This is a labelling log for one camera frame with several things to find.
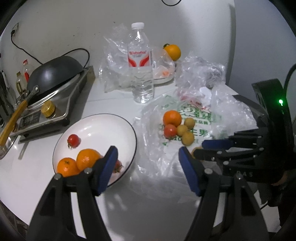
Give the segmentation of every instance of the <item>white table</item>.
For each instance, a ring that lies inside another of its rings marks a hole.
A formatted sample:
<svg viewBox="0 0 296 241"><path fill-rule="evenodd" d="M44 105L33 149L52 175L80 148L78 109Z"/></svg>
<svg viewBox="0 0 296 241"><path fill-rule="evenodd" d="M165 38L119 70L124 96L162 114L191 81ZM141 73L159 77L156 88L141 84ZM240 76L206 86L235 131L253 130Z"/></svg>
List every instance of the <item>white table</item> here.
<svg viewBox="0 0 296 241"><path fill-rule="evenodd" d="M230 94L236 94L225 87ZM98 79L86 86L78 99L72 117L79 119L96 113L113 113L130 123L143 107L133 101L132 94L124 91L104 93ZM155 89L155 96L174 90L173 83ZM21 220L29 224L35 207L54 175L52 154L61 134L18 144L0 160L0 199ZM128 173L118 183L97 198L97 203L112 240L184 240L196 213L195 201L177 203L175 200L154 201L137 195L127 185ZM76 194L72 194L73 214L77 233L84 237ZM218 209L216 223L222 219Z"/></svg>

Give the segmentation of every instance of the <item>cherry tomato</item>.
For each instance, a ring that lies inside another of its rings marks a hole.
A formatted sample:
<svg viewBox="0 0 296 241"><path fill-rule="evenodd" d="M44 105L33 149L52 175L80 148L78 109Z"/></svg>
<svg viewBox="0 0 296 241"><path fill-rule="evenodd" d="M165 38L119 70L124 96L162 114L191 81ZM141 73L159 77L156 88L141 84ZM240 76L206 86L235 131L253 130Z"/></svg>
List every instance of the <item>cherry tomato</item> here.
<svg viewBox="0 0 296 241"><path fill-rule="evenodd" d="M80 139L79 139L78 135L72 134L68 137L67 142L68 142L69 148L76 148L80 144Z"/></svg>
<svg viewBox="0 0 296 241"><path fill-rule="evenodd" d="M121 161L117 160L115 163L115 167L113 169L113 173L118 173L120 172L120 170L122 169L123 165L121 163Z"/></svg>
<svg viewBox="0 0 296 241"><path fill-rule="evenodd" d="M176 134L177 134L177 127L175 127L172 124L168 124L165 126L163 130L163 135L165 136L165 138L173 139L175 138Z"/></svg>

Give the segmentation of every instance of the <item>gas stove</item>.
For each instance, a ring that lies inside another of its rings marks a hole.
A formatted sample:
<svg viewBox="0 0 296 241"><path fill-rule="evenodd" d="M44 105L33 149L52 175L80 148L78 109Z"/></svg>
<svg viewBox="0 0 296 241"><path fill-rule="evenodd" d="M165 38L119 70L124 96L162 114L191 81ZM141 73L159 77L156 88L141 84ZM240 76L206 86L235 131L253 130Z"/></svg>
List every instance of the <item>gas stove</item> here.
<svg viewBox="0 0 296 241"><path fill-rule="evenodd" d="M20 139L20 142L24 142L60 131L63 127L69 125L74 104L87 80L91 79L94 79L93 66L84 69L51 94L30 104L23 112L10 136L24 136L25 138ZM54 104L55 111L50 117L45 117L41 108L48 100Z"/></svg>

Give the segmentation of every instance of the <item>wall outlet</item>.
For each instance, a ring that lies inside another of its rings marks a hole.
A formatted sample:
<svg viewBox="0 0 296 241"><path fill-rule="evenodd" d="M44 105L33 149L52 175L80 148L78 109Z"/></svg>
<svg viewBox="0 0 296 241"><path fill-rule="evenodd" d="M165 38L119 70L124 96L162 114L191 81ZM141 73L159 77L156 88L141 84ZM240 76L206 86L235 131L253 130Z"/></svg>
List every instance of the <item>wall outlet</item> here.
<svg viewBox="0 0 296 241"><path fill-rule="evenodd" d="M18 31L18 26L19 26L19 23L16 23L13 28L12 28L12 31L15 30L15 33Z"/></svg>

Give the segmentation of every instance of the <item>wok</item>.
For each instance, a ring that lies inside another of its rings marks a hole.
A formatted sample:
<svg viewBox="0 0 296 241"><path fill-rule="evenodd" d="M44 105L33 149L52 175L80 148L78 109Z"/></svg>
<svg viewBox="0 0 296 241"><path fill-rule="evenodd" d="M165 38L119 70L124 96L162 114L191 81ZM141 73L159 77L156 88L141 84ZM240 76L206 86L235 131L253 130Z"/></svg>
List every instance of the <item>wok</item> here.
<svg viewBox="0 0 296 241"><path fill-rule="evenodd" d="M27 92L29 95L18 106L5 126L0 137L0 146L5 146L17 120L27 108L28 104L35 103L36 101L44 98L68 82L75 75L79 74L81 71L83 71L81 64L69 56L61 56L52 59L35 69L27 84Z"/></svg>

